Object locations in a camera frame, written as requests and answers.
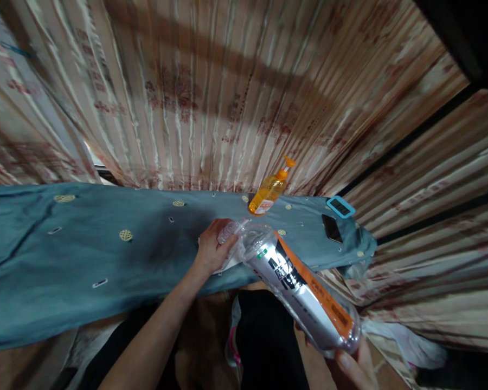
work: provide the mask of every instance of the beige curtain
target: beige curtain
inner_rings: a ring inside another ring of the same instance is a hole
[[[0,184],[99,183],[85,144],[0,15]]]
[[[410,0],[9,1],[127,186],[334,194],[467,85]]]
[[[377,238],[488,193],[488,90],[481,90],[346,199]]]
[[[364,280],[322,276],[374,321],[488,352],[488,204],[381,246]]]

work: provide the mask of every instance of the hand soap bottle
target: hand soap bottle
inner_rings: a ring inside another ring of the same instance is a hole
[[[287,156],[286,167],[277,172],[277,174],[267,177],[255,197],[249,204],[248,210],[255,216],[264,215],[273,206],[273,203],[278,199],[286,188],[287,171],[296,165],[296,161],[291,160]]]

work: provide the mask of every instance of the blue blanket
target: blue blanket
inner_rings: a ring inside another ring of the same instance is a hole
[[[250,216],[248,197],[82,183],[0,186],[0,349],[154,302],[184,276],[214,218]],[[254,218],[284,230],[313,270],[370,259],[372,235],[325,201],[281,197]],[[322,214],[337,219],[343,244],[327,239]],[[212,276],[202,293],[256,280],[240,264]]]

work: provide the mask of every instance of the leg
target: leg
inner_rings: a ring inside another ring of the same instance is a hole
[[[293,318],[269,291],[241,291],[235,342],[244,373],[241,389],[307,389]]]
[[[130,313],[130,316],[115,329],[105,345],[87,366],[78,387],[79,390],[95,390],[99,387],[118,357],[136,337],[139,330],[157,310],[157,307],[158,305],[146,306]],[[175,378],[175,351],[176,348],[174,347],[156,390],[179,389]]]

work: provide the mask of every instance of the bottle cap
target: bottle cap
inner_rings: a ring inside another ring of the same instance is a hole
[[[277,173],[277,178],[278,178],[279,180],[285,180],[285,179],[287,178],[287,170],[288,170],[289,168],[294,167],[294,166],[297,164],[297,162],[296,162],[296,161],[291,160],[291,159],[290,159],[288,156],[286,156],[286,155],[284,156],[284,158],[286,159],[286,165],[287,165],[287,166],[286,166],[284,169],[282,169],[282,170],[279,170],[279,171],[278,171],[278,173]]]

